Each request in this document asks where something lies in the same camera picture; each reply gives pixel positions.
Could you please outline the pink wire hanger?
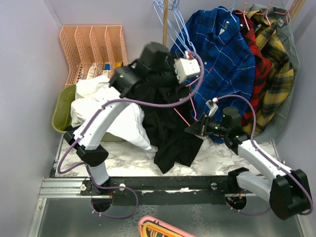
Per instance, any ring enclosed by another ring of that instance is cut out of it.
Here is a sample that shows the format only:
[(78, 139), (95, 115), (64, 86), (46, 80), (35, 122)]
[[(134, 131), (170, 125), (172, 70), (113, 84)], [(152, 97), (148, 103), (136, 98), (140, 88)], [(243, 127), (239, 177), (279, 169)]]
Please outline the pink wire hanger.
[[(191, 85), (193, 85), (195, 82), (197, 82), (199, 80), (200, 76), (196, 76), (196, 79), (194, 81), (192, 81), (191, 83), (187, 84), (186, 87), (191, 87)], [(197, 112), (196, 112), (196, 108), (195, 108), (195, 105), (194, 105), (194, 102), (193, 102), (193, 99), (192, 97), (190, 97), (190, 102), (191, 102), (191, 106), (192, 106), (192, 109), (194, 111), (194, 121), (197, 121)], [(176, 108), (173, 108), (173, 110), (178, 114), (178, 116), (188, 125), (190, 126), (190, 123), (182, 116), (182, 114), (176, 109)]]

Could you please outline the black shirt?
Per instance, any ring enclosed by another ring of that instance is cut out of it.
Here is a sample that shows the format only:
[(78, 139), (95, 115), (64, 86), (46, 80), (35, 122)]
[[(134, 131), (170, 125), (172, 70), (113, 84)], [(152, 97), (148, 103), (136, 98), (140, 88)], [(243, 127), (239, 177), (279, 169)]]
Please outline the black shirt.
[[(171, 104), (188, 96), (189, 89), (184, 85), (177, 86), (148, 86), (145, 84), (147, 75), (142, 75), (134, 68), (124, 68), (127, 76), (138, 79), (127, 97), (154, 104)], [(150, 143), (158, 148), (154, 157), (154, 163), (162, 173), (167, 173), (177, 162), (190, 166), (194, 161), (203, 140), (193, 134), (185, 132), (188, 125), (178, 116), (173, 108), (155, 108), (141, 106), (145, 117), (143, 127)], [(176, 109), (182, 116), (193, 124), (191, 118), (191, 103), (186, 102)]]

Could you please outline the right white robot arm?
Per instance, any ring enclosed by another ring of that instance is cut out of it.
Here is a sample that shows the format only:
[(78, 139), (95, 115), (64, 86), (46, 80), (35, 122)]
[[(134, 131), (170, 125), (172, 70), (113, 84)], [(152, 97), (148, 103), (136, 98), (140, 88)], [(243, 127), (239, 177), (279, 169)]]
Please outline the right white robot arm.
[(259, 148), (242, 131), (241, 117), (236, 108), (226, 107), (221, 121), (203, 114), (199, 121), (185, 131), (197, 136), (214, 134), (223, 137), (230, 150), (260, 172), (260, 175), (255, 175), (244, 167), (230, 171), (227, 176), (230, 192), (238, 193), (242, 189), (252, 192), (266, 201), (270, 210), (281, 220), (312, 211), (314, 205), (306, 173), (285, 166)]

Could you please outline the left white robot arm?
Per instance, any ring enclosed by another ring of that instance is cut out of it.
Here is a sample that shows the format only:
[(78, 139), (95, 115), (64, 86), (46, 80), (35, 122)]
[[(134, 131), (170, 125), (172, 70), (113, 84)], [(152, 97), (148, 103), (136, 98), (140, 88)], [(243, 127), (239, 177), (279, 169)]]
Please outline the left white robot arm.
[(73, 133), (66, 133), (66, 141), (87, 165), (87, 172), (93, 181), (92, 189), (97, 194), (103, 195), (109, 189), (110, 177), (105, 165), (108, 152), (100, 145), (103, 135), (131, 103), (152, 108), (174, 108), (185, 103), (187, 98), (171, 104), (154, 104), (135, 99), (135, 90), (143, 88), (146, 82), (150, 83), (150, 88), (157, 84), (183, 82), (181, 67), (179, 58), (171, 54), (166, 46), (157, 42), (145, 45), (139, 59), (115, 69), (109, 82), (111, 99), (100, 105), (90, 119)]

